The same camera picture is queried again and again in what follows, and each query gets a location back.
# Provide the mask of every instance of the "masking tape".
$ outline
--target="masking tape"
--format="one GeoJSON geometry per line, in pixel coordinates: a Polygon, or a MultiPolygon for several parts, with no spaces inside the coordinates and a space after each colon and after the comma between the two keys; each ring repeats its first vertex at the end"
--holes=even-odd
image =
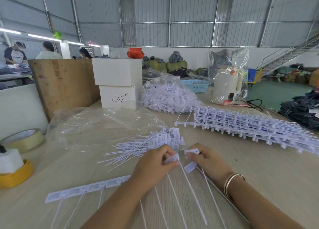
{"type": "Polygon", "coordinates": [[[16,148],[20,153],[32,149],[44,142],[44,136],[40,129],[30,129],[15,133],[0,141],[7,149],[16,148]]]}

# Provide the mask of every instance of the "person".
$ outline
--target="person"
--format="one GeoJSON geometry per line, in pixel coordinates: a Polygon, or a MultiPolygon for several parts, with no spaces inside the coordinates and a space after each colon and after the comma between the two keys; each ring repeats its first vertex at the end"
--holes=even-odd
{"type": "Polygon", "coordinates": [[[40,52],[40,54],[35,59],[62,59],[62,55],[54,52],[54,46],[51,42],[44,41],[43,47],[45,51],[40,52]]]}
{"type": "Polygon", "coordinates": [[[92,59],[92,56],[89,54],[89,51],[87,51],[86,49],[81,48],[79,52],[84,59],[92,59]]]}
{"type": "MultiPolygon", "coordinates": [[[[194,144],[189,149],[194,148],[198,148],[200,154],[186,153],[187,158],[202,167],[220,189],[227,185],[227,196],[233,200],[253,228],[304,229],[259,194],[242,176],[234,174],[231,167],[213,150],[201,144],[194,144]]],[[[138,161],[132,176],[80,229],[125,229],[145,193],[159,183],[169,171],[179,165],[178,161],[162,165],[162,159],[174,154],[175,152],[168,145],[148,150],[138,161]]]]}
{"type": "Polygon", "coordinates": [[[6,65],[15,65],[19,63],[28,63],[25,53],[26,45],[20,41],[13,44],[12,47],[8,47],[4,50],[4,58],[6,65]]]}

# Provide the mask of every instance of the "hand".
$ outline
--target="hand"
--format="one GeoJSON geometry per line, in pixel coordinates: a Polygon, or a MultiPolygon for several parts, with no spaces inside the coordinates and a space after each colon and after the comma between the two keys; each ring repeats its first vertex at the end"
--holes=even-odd
{"type": "Polygon", "coordinates": [[[194,144],[189,149],[198,148],[200,154],[186,153],[186,157],[196,162],[220,188],[224,188],[233,170],[213,150],[202,145],[194,144]]]}
{"type": "Polygon", "coordinates": [[[169,171],[179,165],[178,161],[162,165],[163,158],[167,159],[174,154],[175,152],[167,144],[148,150],[138,161],[131,178],[137,180],[145,192],[150,190],[169,171]]]}

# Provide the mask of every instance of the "white kettle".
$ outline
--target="white kettle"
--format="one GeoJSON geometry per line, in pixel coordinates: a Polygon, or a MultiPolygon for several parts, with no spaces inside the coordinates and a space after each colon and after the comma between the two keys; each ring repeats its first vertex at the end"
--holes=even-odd
{"type": "Polygon", "coordinates": [[[241,92],[243,76],[237,66],[219,66],[213,78],[211,102],[219,105],[231,105],[241,92]]]}

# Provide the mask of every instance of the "bracelet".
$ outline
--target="bracelet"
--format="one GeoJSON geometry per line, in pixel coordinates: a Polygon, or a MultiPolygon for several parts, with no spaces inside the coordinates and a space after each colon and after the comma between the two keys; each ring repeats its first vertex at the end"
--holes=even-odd
{"type": "Polygon", "coordinates": [[[240,176],[244,181],[246,181],[245,177],[244,177],[243,175],[241,175],[241,174],[237,174],[237,173],[231,174],[231,175],[228,177],[228,179],[226,180],[225,186],[224,186],[224,194],[226,195],[226,197],[227,197],[228,199],[231,199],[231,198],[229,197],[228,193],[227,193],[228,186],[229,186],[230,182],[232,181],[232,179],[233,179],[234,177],[236,177],[236,176],[240,176]]]}

